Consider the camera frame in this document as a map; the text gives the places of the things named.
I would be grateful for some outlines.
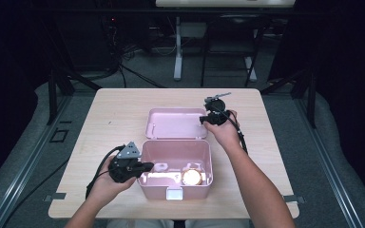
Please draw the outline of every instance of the person's left hand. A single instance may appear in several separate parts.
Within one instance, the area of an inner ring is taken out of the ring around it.
[[[93,187],[87,197],[90,203],[94,203],[98,208],[102,208],[109,204],[115,197],[122,191],[128,189],[136,180],[136,178],[131,178],[124,183],[115,182],[108,174],[108,166],[115,156],[110,156],[103,164],[101,175],[94,182]]]

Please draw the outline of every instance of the dark background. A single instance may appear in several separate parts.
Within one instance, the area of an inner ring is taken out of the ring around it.
[[[83,2],[85,7],[96,7]],[[48,80],[51,60],[61,58],[70,67],[97,70],[108,68],[110,62],[98,17],[43,19],[53,37],[63,38],[56,53],[50,40],[36,32],[41,21],[23,13],[22,4],[0,2],[0,166],[32,117],[37,105],[34,89]],[[365,1],[297,0],[295,10],[333,11],[336,17],[290,20],[270,79],[288,77],[307,67],[313,54],[320,55],[314,70],[317,91],[330,104],[343,153],[365,184]],[[89,39],[81,32],[90,34]],[[329,42],[320,43],[327,34]]]

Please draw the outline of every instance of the hand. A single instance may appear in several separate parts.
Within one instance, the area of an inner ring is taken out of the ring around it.
[[[131,178],[124,183],[115,182],[108,174],[108,166],[115,156],[110,156],[103,164],[100,173],[104,173],[94,182],[86,201],[93,203],[98,208],[109,204],[119,193],[128,189],[136,180]]]
[[[236,120],[237,112],[230,110],[230,113],[230,119],[239,125],[238,121]],[[216,140],[224,148],[224,150],[237,145],[240,146],[240,139],[237,129],[229,120],[227,120],[222,125],[212,125],[209,122],[203,122],[203,125],[215,135]]]

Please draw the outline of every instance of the person's right hand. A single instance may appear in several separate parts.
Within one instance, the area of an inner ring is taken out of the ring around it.
[[[230,113],[230,119],[236,122],[237,125],[239,125],[237,118],[237,112],[233,110],[229,110]],[[204,127],[212,132],[215,135],[216,140],[218,143],[226,150],[227,148],[232,148],[235,146],[240,146],[240,139],[237,132],[237,129],[235,126],[232,125],[232,123],[227,120],[222,125],[212,125],[209,122],[203,122]]]

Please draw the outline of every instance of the forearm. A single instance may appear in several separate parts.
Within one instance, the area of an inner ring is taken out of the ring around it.
[[[242,148],[225,148],[245,207],[256,227],[295,227],[279,190]]]
[[[73,217],[67,223],[67,228],[91,228],[93,227],[94,220],[101,210],[101,207],[97,204],[86,200],[79,209],[75,212]]]

